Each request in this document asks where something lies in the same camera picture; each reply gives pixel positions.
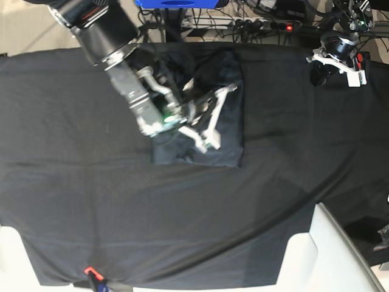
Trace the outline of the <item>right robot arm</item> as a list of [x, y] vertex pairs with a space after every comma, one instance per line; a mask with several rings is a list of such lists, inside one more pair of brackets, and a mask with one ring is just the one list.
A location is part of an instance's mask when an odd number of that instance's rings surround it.
[[73, 34], [87, 59], [105, 70], [143, 135], [180, 133], [202, 153], [221, 147], [216, 126], [236, 85], [204, 91], [193, 77], [178, 85], [156, 47], [140, 45], [149, 30], [163, 28], [162, 23], [137, 27], [118, 1], [45, 1], [44, 5]]

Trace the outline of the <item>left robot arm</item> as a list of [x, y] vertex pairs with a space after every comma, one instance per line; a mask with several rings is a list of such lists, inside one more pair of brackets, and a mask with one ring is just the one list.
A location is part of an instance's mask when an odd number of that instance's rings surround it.
[[334, 74], [344, 74], [349, 87], [367, 84], [370, 54], [357, 48], [360, 34], [374, 26], [369, 1], [334, 1], [333, 24], [320, 36], [321, 46], [306, 61], [312, 65], [313, 86], [324, 85]]

